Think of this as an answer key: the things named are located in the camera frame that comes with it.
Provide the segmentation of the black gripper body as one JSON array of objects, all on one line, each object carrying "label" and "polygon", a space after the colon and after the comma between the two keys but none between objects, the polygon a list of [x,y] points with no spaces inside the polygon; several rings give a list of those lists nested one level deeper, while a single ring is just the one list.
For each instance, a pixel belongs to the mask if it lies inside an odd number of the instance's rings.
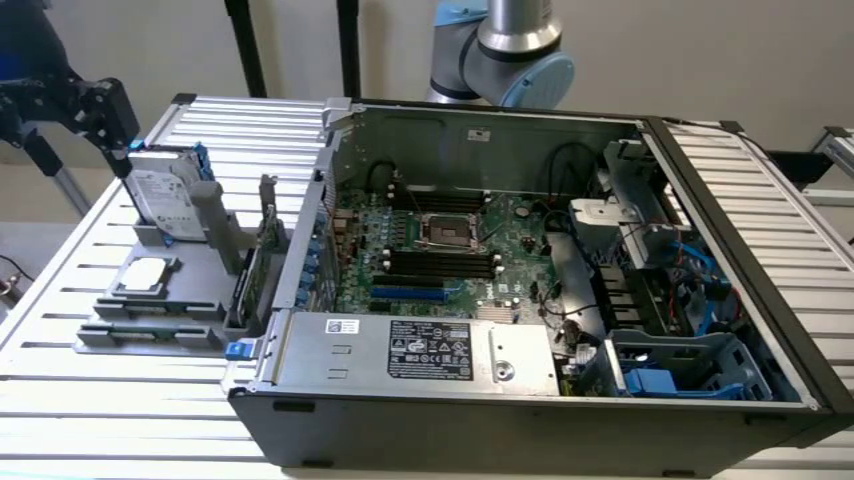
[{"label": "black gripper body", "polygon": [[77,76],[1,79],[1,140],[21,148],[39,123],[60,124],[85,135],[83,97],[87,82]]}]

